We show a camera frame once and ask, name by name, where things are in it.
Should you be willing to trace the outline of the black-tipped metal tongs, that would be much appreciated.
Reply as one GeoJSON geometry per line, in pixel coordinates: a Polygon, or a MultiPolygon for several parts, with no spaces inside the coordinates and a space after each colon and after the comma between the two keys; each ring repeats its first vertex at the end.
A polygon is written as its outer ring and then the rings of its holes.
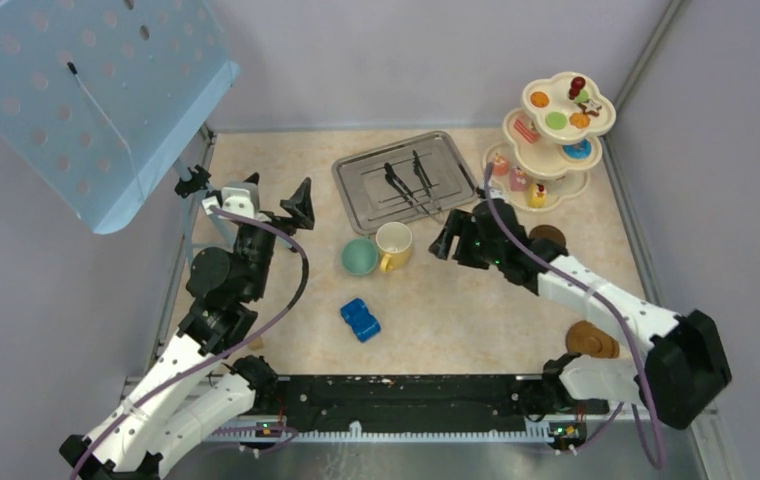
{"type": "Polygon", "coordinates": [[[408,186],[408,184],[395,172],[394,167],[386,162],[384,167],[384,179],[386,183],[391,186],[399,196],[413,209],[423,212],[428,218],[436,223],[442,223],[442,208],[438,203],[438,200],[433,194],[433,185],[427,175],[427,172],[422,164],[420,156],[416,150],[412,151],[413,157],[413,172],[421,184],[421,189],[424,191],[426,198],[434,206],[434,210],[429,210],[423,205],[415,195],[415,192],[408,186]]]}

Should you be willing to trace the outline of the dark brown round coaster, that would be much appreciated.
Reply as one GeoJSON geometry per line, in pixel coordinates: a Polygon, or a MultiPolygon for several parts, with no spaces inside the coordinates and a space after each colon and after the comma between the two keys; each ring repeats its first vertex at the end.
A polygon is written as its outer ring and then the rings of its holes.
{"type": "Polygon", "coordinates": [[[543,224],[538,225],[530,230],[529,238],[535,239],[547,239],[557,245],[565,247],[567,244],[564,233],[553,225],[543,224]]]}

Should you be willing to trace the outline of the stainless steel tray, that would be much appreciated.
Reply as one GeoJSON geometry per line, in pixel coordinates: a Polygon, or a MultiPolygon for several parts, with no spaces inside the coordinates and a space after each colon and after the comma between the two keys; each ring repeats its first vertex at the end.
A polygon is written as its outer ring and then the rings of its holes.
{"type": "Polygon", "coordinates": [[[383,167],[386,162],[394,167],[418,200],[429,210],[434,210],[413,172],[413,150],[418,152],[432,182],[433,194],[442,214],[476,197],[477,181],[451,136],[444,131],[416,135],[333,163],[333,180],[355,232],[372,234],[388,222],[409,223],[427,217],[423,212],[413,210],[386,183],[383,167]]]}

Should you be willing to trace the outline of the yellow cake slice toy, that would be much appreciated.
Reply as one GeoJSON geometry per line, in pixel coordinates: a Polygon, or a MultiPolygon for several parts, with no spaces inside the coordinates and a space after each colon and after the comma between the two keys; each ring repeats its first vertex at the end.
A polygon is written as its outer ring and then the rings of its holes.
{"type": "Polygon", "coordinates": [[[541,209],[546,206],[548,189],[542,183],[536,183],[529,189],[528,205],[532,209],[541,209]]]}

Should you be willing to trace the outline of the pink dome cupcake toy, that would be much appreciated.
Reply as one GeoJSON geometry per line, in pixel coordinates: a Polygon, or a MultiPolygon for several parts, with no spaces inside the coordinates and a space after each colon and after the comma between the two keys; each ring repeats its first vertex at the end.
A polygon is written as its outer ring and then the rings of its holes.
{"type": "Polygon", "coordinates": [[[492,154],[490,164],[492,166],[492,175],[495,177],[507,176],[512,168],[510,160],[500,152],[492,154]]]}

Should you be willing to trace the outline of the pink swirl roll cake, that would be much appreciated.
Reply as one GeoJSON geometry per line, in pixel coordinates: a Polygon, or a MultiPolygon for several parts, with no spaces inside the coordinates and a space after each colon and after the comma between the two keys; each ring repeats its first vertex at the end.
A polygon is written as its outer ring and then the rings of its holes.
{"type": "Polygon", "coordinates": [[[530,176],[521,168],[513,167],[508,173],[510,190],[513,192],[523,192],[529,188],[531,183],[530,176]]]}

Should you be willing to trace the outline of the teal cup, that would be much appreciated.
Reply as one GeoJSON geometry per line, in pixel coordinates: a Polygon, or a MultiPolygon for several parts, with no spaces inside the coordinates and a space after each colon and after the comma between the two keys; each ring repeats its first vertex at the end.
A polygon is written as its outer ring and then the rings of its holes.
{"type": "Polygon", "coordinates": [[[369,238],[349,241],[341,251],[341,264],[345,271],[354,276],[365,276],[374,271],[378,263],[378,251],[369,238]]]}

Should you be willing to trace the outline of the pink strawberry cake slice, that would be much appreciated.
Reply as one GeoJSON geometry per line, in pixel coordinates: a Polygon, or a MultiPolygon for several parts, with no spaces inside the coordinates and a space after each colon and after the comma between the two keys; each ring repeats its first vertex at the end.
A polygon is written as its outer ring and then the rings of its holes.
{"type": "Polygon", "coordinates": [[[526,114],[520,114],[515,118],[513,128],[528,143],[536,143],[541,138],[535,123],[526,114]]]}

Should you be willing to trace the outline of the blue frosted donut toy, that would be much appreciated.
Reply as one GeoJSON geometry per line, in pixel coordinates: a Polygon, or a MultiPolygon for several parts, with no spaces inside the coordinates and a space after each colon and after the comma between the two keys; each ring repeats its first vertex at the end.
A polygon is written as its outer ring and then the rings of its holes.
{"type": "Polygon", "coordinates": [[[578,143],[562,146],[565,156],[573,161],[581,161],[587,159],[592,153],[592,144],[588,139],[584,139],[578,143]]]}

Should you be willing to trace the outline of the orange swirl cookie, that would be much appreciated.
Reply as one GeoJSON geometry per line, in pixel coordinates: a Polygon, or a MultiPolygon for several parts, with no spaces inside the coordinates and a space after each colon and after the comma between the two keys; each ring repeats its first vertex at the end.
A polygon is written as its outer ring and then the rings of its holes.
{"type": "Polygon", "coordinates": [[[530,102],[536,108],[545,108],[549,105],[550,98],[542,91],[534,91],[530,95],[530,102]]]}

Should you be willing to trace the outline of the orange flower cookie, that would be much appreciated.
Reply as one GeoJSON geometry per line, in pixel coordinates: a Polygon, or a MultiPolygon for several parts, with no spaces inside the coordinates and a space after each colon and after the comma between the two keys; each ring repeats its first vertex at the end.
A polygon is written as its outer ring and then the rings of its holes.
{"type": "Polygon", "coordinates": [[[582,112],[575,112],[569,117],[569,123],[580,130],[586,129],[591,123],[591,117],[582,112]]]}

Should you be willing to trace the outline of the chocolate star cookie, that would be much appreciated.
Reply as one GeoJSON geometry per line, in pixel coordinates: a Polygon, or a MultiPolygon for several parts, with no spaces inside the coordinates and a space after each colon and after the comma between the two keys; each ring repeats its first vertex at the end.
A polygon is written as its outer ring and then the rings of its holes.
{"type": "Polygon", "coordinates": [[[592,98],[587,99],[586,101],[580,102],[578,106],[581,109],[581,112],[584,115],[591,116],[591,117],[599,117],[601,115],[601,110],[603,108],[603,105],[599,102],[595,101],[592,98]]]}

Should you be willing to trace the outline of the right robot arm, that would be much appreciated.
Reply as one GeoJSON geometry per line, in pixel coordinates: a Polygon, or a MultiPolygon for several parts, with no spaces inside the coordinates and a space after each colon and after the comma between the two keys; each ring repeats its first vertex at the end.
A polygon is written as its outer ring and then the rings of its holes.
{"type": "Polygon", "coordinates": [[[496,267],[511,284],[580,314],[625,345],[629,360],[567,354],[549,363],[545,404],[568,412],[581,400],[641,404],[664,425],[686,429],[731,383],[716,322],[700,310],[680,314],[642,300],[584,266],[548,239],[527,236],[501,199],[450,212],[428,248],[466,267],[496,267]]]}

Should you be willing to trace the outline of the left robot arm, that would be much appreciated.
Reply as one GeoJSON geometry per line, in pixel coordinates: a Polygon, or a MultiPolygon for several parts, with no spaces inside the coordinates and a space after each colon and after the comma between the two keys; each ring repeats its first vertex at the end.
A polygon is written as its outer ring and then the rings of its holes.
{"type": "Polygon", "coordinates": [[[223,361],[292,310],[308,284],[308,255],[293,236],[315,226],[312,181],[304,178],[281,201],[280,215],[261,208],[258,183],[253,174],[204,198],[207,214],[236,224],[233,243],[193,256],[186,284],[193,303],[162,353],[101,424],[60,446],[71,478],[164,479],[225,422],[275,404],[275,373],[255,356],[239,359],[207,393],[187,399],[223,361]],[[249,306],[264,296],[277,243],[299,255],[299,284],[286,306],[255,329],[258,314],[249,306]]]}

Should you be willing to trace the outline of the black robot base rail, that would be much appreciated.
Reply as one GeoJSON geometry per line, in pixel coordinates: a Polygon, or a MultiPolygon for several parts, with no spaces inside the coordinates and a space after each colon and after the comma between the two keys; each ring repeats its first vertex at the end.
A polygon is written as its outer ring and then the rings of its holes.
{"type": "Polygon", "coordinates": [[[302,433],[520,432],[551,415],[605,415],[604,400],[572,400],[538,376],[292,375],[259,397],[253,415],[302,433]]]}

